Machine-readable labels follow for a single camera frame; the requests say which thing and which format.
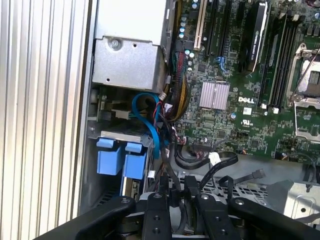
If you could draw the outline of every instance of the chip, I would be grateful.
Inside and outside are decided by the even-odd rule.
[[[198,65],[198,72],[204,73],[206,71],[206,65],[205,64],[199,64]]]
[[[219,139],[224,139],[225,136],[226,136],[226,131],[222,131],[222,130],[218,131],[218,138]]]
[[[189,11],[189,19],[197,19],[199,15],[199,11],[197,10],[190,10]]]
[[[254,140],[254,139],[253,139],[253,140],[251,141],[251,145],[250,145],[250,146],[251,146],[252,148],[257,148],[258,145],[259,145],[259,141],[258,141],[258,140]]]
[[[184,42],[184,49],[193,50],[195,42],[193,41],[185,41]]]

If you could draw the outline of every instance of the metal bracket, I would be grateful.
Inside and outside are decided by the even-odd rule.
[[[320,144],[320,134],[317,136],[312,136],[311,133],[301,131],[298,127],[298,120],[297,120],[297,107],[300,108],[308,108],[310,106],[315,107],[316,109],[320,110],[320,102],[314,98],[305,98],[301,101],[294,101],[294,118],[295,118],[295,135],[297,137],[303,137],[310,140],[312,143]]]

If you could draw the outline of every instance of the integrated circuit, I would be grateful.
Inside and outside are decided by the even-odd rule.
[[[224,139],[226,137],[226,131],[219,130],[217,137],[218,139]]]
[[[259,140],[255,140],[255,139],[252,139],[252,140],[251,140],[250,147],[252,147],[252,148],[257,148],[258,145],[259,145]]]
[[[206,71],[207,66],[205,64],[198,65],[198,72],[204,73]]]

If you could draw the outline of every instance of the white label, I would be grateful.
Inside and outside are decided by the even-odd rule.
[[[220,159],[219,154],[217,152],[210,152],[208,158],[210,159],[210,163],[212,164],[212,166],[221,162],[221,159]]]
[[[247,98],[247,97],[242,97],[242,96],[239,97],[238,102],[240,102],[240,103],[248,103],[248,104],[255,104],[255,101],[254,101],[253,98]]]
[[[245,125],[245,126],[253,126],[254,124],[250,122],[250,120],[242,120],[241,122],[242,125]]]
[[[244,107],[243,108],[243,115],[251,115],[252,108],[251,107]]]
[[[169,103],[164,104],[164,112],[168,112],[172,108],[172,105]]]

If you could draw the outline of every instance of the connector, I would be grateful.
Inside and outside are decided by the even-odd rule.
[[[220,67],[220,70],[226,74],[227,73],[227,70],[225,69],[225,63],[226,63],[226,58],[223,57],[223,56],[218,56],[216,59],[215,59],[215,62],[217,64],[219,64],[219,67]]]

